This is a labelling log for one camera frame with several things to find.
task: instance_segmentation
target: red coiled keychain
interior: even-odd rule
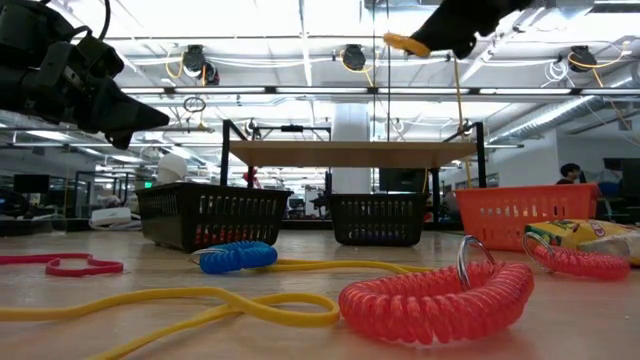
[[[465,265],[468,244],[488,261]],[[379,340],[429,345],[477,339],[513,324],[533,291],[524,264],[496,263],[482,243],[464,238],[457,266],[363,281],[347,286],[338,300],[346,323]]]
[[[538,243],[533,251],[527,244],[528,239]],[[629,261],[624,258],[551,246],[532,232],[524,235],[522,247],[548,273],[557,271],[600,280],[621,280],[631,272]]]

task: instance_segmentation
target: ceiling pipe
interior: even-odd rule
[[[604,80],[608,88],[640,88],[639,62],[624,66]],[[524,140],[541,135],[577,118],[589,115],[592,111],[604,109],[607,102],[600,96],[582,96],[578,99],[543,106],[517,121],[510,123],[507,129],[501,129],[489,139],[489,143],[501,143],[514,139]]]

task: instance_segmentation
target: wooden table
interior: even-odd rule
[[[476,152],[474,143],[232,141],[252,166],[436,168]]]
[[[339,246],[331,232],[283,232],[281,257],[368,259],[441,267],[454,262],[458,235],[424,233],[414,248]],[[91,252],[120,260],[126,273],[84,279],[54,278],[42,265],[0,266],[0,306],[61,307],[140,289],[219,286],[246,296],[310,292],[337,299],[340,290],[385,272],[366,269],[208,276],[175,250],[137,233],[76,233],[0,240],[0,254]],[[473,253],[470,258],[480,258]],[[527,261],[494,252],[498,259]],[[185,331],[133,353],[132,359],[633,359],[640,340],[640,273],[600,283],[549,276],[537,268],[536,288],[522,318],[495,336],[416,350],[371,341],[341,321],[320,329],[288,328],[247,316]],[[84,359],[201,312],[215,300],[150,301],[47,323],[0,323],[3,359]],[[288,306],[314,311],[305,305]]]

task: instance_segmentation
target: yellow cable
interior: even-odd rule
[[[182,76],[182,57],[184,56],[184,52],[180,54],[180,69],[178,70],[178,75],[174,74],[171,72],[171,69],[169,69],[169,56],[171,55],[171,52],[167,53],[167,62],[164,63],[164,68],[167,70],[167,75],[169,75],[170,77],[177,79],[180,76]]]
[[[604,88],[604,83],[602,82],[602,79],[600,78],[600,75],[598,74],[598,71],[596,69],[591,69],[591,71],[593,72],[593,76],[596,78],[596,82],[598,83],[598,85],[600,85],[601,88]],[[628,120],[625,118],[625,116],[622,113],[622,111],[620,111],[620,109],[618,109],[618,107],[616,106],[616,104],[613,101],[609,100],[609,103],[613,107],[613,110],[616,112],[616,116],[618,117],[618,119],[620,119],[620,121],[622,121],[622,123],[627,128],[627,130],[631,131],[631,134],[633,135],[633,137],[635,137],[636,140],[640,141],[640,137],[638,137],[633,132],[633,129],[627,123]]]
[[[613,61],[610,61],[610,62],[608,62],[608,63],[606,63],[606,64],[601,64],[601,65],[588,65],[588,64],[582,64],[582,63],[579,63],[579,62],[577,62],[577,61],[575,61],[575,60],[573,60],[573,59],[571,58],[571,57],[572,57],[572,55],[573,55],[574,53],[570,53],[570,54],[569,54],[569,56],[567,56],[567,60],[569,60],[569,62],[571,62],[572,64],[578,65],[578,66],[583,67],[583,68],[587,68],[587,69],[602,69],[602,68],[605,68],[605,67],[607,67],[607,66],[611,66],[611,65],[613,65],[613,64],[616,64],[616,63],[620,62],[620,60],[622,60],[622,57],[625,55],[625,54],[624,54],[624,49],[625,49],[625,47],[626,47],[626,46],[623,46],[623,47],[622,47],[622,51],[620,51],[620,55],[618,55],[618,58],[617,58],[617,59],[615,59],[615,60],[613,60]]]
[[[453,57],[454,75],[456,79],[456,98],[458,100],[458,131],[464,127],[464,120],[462,117],[462,95],[460,95],[460,69],[458,68],[458,58]],[[471,166],[469,165],[469,159],[464,158],[464,168],[467,173],[467,189],[471,189]]]
[[[382,269],[395,274],[406,274],[410,272],[432,271],[432,268],[421,266],[408,266],[385,263],[380,261],[361,261],[361,260],[333,260],[333,261],[317,261],[317,260],[295,260],[295,259],[278,259],[274,265],[255,269],[258,272],[281,272],[281,271],[302,271],[302,270],[322,270],[335,268],[372,268]]]
[[[365,267],[384,269],[396,274],[408,272],[430,271],[431,268],[419,266],[397,265],[377,261],[313,261],[280,259],[276,264],[256,271],[300,271],[319,270],[345,267]],[[248,314],[272,323],[294,327],[323,327],[335,324],[340,317],[338,304],[321,295],[314,294],[273,294],[254,299],[248,299],[225,289],[215,287],[192,287],[173,289],[150,289],[125,293],[104,298],[92,303],[66,308],[0,308],[0,321],[52,321],[81,317],[103,309],[118,305],[131,304],[140,301],[185,298],[185,297],[216,297],[226,302],[225,305],[204,311],[186,321],[168,326],[138,338],[128,344],[118,346],[91,359],[120,359],[141,347],[165,336],[182,330],[194,328],[205,323],[221,319],[226,316]],[[281,310],[270,305],[281,303],[307,303],[325,308],[322,313],[305,313],[299,311]]]

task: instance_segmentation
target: metal key ring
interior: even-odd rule
[[[194,251],[191,254],[189,254],[189,257],[187,257],[187,261],[192,263],[192,264],[196,264],[196,265],[200,266],[200,257],[202,255],[213,254],[213,253],[218,253],[218,252],[227,252],[227,250],[225,250],[225,249],[208,248],[208,249],[202,249],[202,250]]]
[[[527,245],[527,240],[531,238],[533,240],[535,240],[538,244],[544,246],[545,249],[547,249],[547,251],[551,254],[551,256],[555,256],[555,253],[553,252],[553,248],[551,247],[551,245],[549,245],[546,241],[544,241],[544,239],[533,232],[528,232],[526,234],[524,234],[524,236],[522,237],[522,248],[524,249],[524,251],[527,253],[527,255],[529,255],[529,257],[531,258],[531,260],[533,260],[533,262],[535,262],[536,264],[538,264],[538,266],[540,266],[542,268],[542,270],[544,270],[545,272],[549,273],[549,274],[553,274],[555,272],[555,270],[550,269],[546,266],[544,266],[540,261],[538,261],[538,259],[536,259],[536,257],[533,255],[533,251],[531,251],[531,249],[529,248],[529,246]]]
[[[482,244],[480,240],[478,240],[474,236],[470,236],[470,235],[465,236],[464,239],[462,239],[462,244],[460,244],[460,250],[458,250],[458,260],[456,264],[456,269],[458,271],[458,279],[460,279],[460,285],[462,286],[462,289],[465,291],[471,289],[471,283],[469,281],[469,273],[467,273],[466,250],[467,250],[467,246],[469,246],[472,243],[477,245],[482,250],[482,252],[484,252],[484,255],[487,257],[487,260],[489,260],[489,262],[492,265],[496,264],[496,261],[493,259],[493,256],[491,256],[491,253],[489,252],[489,250],[487,250],[487,248],[484,247],[484,244]]]

